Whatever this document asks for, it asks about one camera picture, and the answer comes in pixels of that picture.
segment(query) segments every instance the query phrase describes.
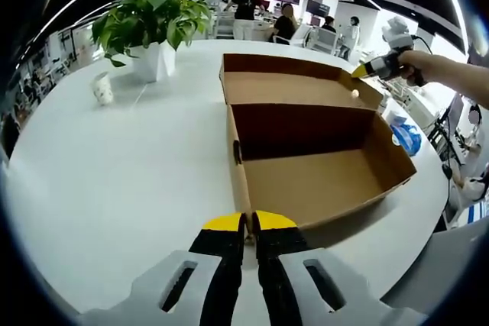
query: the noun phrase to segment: desk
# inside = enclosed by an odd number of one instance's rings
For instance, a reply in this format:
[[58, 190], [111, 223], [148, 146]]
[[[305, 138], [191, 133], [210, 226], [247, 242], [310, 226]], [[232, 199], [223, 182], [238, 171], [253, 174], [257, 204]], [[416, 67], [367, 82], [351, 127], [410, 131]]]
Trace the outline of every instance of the desk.
[[269, 30], [273, 24], [266, 21], [254, 21], [253, 31], [251, 35], [252, 41], [268, 41]]
[[[143, 92], [121, 79], [113, 83], [117, 103], [100, 108], [89, 82], [114, 70], [100, 60], [62, 79], [19, 137], [7, 179], [12, 224], [40, 273], [77, 310], [120, 302], [134, 278], [171, 251], [187, 249], [204, 222], [235, 210], [219, 81], [223, 53], [353, 68], [298, 47], [198, 40], [178, 50], [167, 84]], [[114, 71], [129, 79], [130, 72], [130, 61]], [[387, 108], [403, 113], [394, 102]], [[331, 247], [368, 279], [376, 297], [417, 258], [446, 203], [448, 183], [424, 136], [413, 162], [418, 172], [374, 206], [366, 228]], [[267, 320], [247, 249], [233, 325]]]

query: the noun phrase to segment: white shirt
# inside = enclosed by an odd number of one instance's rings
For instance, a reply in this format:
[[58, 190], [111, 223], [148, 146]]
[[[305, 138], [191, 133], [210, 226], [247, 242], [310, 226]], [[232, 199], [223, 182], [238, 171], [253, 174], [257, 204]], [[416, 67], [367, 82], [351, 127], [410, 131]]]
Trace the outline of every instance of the white shirt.
[[345, 39], [343, 45], [348, 49], [353, 50], [357, 46], [358, 38], [360, 37], [360, 26], [348, 26], [345, 32]]
[[464, 188], [461, 193], [465, 198], [475, 202], [479, 200], [484, 193], [484, 183], [476, 181], [475, 178], [468, 177], [464, 181]]
[[[477, 145], [482, 148], [484, 146], [484, 140], [485, 134], [479, 125], [472, 129], [472, 132], [467, 138], [466, 144], [471, 148], [476, 148]], [[463, 167], [463, 174], [464, 176], [472, 176], [474, 175], [475, 167], [477, 167], [480, 153], [474, 153], [467, 150], [464, 155], [465, 166]]]

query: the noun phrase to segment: cardboard box flap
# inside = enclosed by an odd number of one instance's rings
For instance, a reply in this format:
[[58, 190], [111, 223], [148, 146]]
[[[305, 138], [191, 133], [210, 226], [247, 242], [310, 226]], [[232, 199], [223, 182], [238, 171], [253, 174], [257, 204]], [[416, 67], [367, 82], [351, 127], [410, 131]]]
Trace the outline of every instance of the cardboard box flap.
[[241, 144], [234, 123], [234, 116], [230, 106], [227, 106], [227, 135], [228, 135], [228, 160], [231, 168], [231, 181], [233, 189], [233, 198], [236, 204], [236, 210], [250, 214], [251, 203], [248, 194], [248, 184], [246, 181], [245, 168], [241, 156]]
[[[344, 70], [280, 56], [227, 53], [220, 73], [226, 103], [284, 103], [376, 110], [382, 95]], [[359, 98], [351, 91], [358, 90]]]

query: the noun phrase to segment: cable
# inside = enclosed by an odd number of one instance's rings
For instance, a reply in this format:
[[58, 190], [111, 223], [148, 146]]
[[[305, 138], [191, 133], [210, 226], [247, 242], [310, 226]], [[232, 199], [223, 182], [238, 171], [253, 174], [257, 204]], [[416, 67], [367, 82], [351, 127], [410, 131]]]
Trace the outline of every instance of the cable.
[[[449, 138], [450, 138], [450, 119], [449, 118], [447, 118], [447, 124], [449, 126]], [[447, 156], [447, 164], [449, 165], [449, 170], [452, 172], [452, 175], [453, 175], [452, 168], [450, 167], [450, 140], [448, 140], [446, 142], [446, 156]], [[451, 182], [451, 178], [448, 179], [448, 180], [449, 180], [449, 189], [448, 189], [448, 192], [447, 192], [447, 199], [446, 200], [448, 202], [448, 207], [450, 207], [450, 186], [452, 185], [452, 182]], [[449, 224], [451, 223], [452, 220], [447, 221], [447, 228], [446, 228], [447, 230], [450, 229], [450, 228], [448, 228], [448, 226], [449, 226]]]
[[421, 40], [421, 41], [422, 41], [422, 42], [423, 42], [423, 43], [426, 45], [426, 47], [428, 48], [429, 53], [431, 53], [431, 54], [433, 55], [433, 52], [432, 52], [432, 51], [431, 51], [431, 49], [429, 48], [429, 46], [428, 46], [427, 42], [426, 42], [426, 41], [424, 41], [424, 39], [423, 39], [422, 37], [420, 37], [420, 36], [416, 36], [416, 35], [413, 35], [413, 39], [414, 39], [414, 40]]

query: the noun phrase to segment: human hand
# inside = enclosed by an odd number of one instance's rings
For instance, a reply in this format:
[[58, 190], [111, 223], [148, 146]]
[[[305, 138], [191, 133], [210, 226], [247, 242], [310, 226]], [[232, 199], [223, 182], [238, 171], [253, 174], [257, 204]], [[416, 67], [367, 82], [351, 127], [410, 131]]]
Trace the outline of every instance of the human hand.
[[405, 66], [401, 76], [407, 80], [408, 84], [415, 86], [415, 69], [418, 69], [426, 82], [436, 80], [436, 76], [443, 68], [441, 59], [440, 56], [422, 51], [404, 51], [398, 58], [400, 65]]

